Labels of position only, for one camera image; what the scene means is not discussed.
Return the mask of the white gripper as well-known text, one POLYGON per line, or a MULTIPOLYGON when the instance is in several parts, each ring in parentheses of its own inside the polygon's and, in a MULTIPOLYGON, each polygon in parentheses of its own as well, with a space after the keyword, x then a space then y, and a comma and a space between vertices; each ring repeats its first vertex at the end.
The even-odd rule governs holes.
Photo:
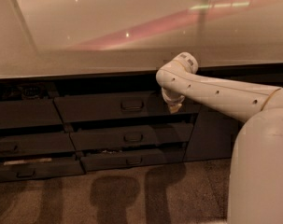
POLYGON ((168 108, 171 114, 177 113, 185 100, 184 95, 167 89, 162 89, 162 96, 165 102, 169 105, 168 108))

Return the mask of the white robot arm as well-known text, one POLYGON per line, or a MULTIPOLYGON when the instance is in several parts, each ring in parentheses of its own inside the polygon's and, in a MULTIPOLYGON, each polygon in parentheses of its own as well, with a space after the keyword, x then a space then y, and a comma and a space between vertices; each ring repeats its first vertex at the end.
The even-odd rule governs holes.
POLYGON ((243 123, 231 160, 228 224, 283 224, 283 88, 203 77, 188 52, 156 73, 177 112, 189 98, 243 123))

